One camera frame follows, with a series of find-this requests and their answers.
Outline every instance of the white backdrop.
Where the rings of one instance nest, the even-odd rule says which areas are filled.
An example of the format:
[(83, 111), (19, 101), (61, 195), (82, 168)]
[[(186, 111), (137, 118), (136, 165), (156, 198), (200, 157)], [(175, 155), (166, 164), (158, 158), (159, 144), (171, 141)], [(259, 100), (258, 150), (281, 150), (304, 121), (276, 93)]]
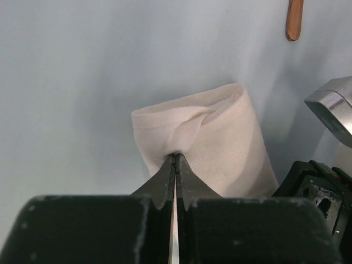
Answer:
[(330, 163), (337, 144), (303, 104), (352, 75), (352, 4), (288, 0), (0, 1), (0, 245), (37, 194), (128, 194), (148, 173), (134, 109), (241, 82), (274, 171)]

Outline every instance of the wooden stick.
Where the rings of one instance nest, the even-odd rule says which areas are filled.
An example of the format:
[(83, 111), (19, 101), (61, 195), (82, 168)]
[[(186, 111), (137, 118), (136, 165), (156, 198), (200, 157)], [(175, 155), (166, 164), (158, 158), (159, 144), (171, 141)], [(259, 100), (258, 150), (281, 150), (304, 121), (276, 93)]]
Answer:
[(290, 0), (286, 22), (286, 36), (289, 41), (296, 41), (301, 34), (303, 0)]

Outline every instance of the white fabric tube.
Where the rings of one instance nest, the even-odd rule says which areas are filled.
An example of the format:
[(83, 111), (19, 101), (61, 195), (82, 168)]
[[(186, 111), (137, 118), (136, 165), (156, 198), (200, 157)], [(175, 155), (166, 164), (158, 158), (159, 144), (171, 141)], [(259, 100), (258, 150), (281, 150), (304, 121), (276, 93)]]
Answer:
[(249, 95), (229, 84), (133, 111), (136, 144), (154, 175), (183, 153), (193, 172), (224, 197), (272, 195), (278, 184)]

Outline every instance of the scratched black surface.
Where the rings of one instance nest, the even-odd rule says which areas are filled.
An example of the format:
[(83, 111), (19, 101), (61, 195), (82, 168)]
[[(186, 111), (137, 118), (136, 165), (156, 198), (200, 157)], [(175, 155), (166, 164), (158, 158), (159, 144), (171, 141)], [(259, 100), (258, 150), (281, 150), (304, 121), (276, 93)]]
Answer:
[(342, 263), (305, 199), (199, 200), (188, 217), (194, 263)]
[(146, 263), (148, 198), (41, 196), (24, 206), (1, 264)]

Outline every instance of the black plastic part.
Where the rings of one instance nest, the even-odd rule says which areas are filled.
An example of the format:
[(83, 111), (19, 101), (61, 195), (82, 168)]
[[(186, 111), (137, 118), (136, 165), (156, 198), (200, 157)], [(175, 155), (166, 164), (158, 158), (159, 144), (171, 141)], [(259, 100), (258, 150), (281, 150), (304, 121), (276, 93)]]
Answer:
[(345, 260), (345, 263), (352, 263), (351, 238), (352, 238), (352, 221), (351, 219), (349, 219), (340, 243), (340, 251)]
[(313, 165), (307, 162), (295, 161), (286, 178), (273, 194), (273, 197), (294, 196), (307, 175), (317, 175)]
[(149, 198), (41, 196), (20, 212), (1, 264), (157, 263)]
[(352, 184), (352, 178), (346, 172), (336, 167), (333, 167), (331, 170), (334, 171), (341, 178), (341, 183)]
[(344, 184), (342, 184), (336, 177), (334, 177), (335, 173), (333, 170), (331, 170), (325, 164), (318, 163), (316, 161), (310, 161), (309, 163), (314, 166), (314, 169), (317, 171), (321, 178), (327, 179), (338, 190), (338, 192), (341, 193), (344, 204), (348, 206), (352, 205), (352, 192), (350, 192), (350, 190), (347, 189)]
[(342, 263), (307, 199), (199, 200), (187, 214), (193, 251), (183, 263)]

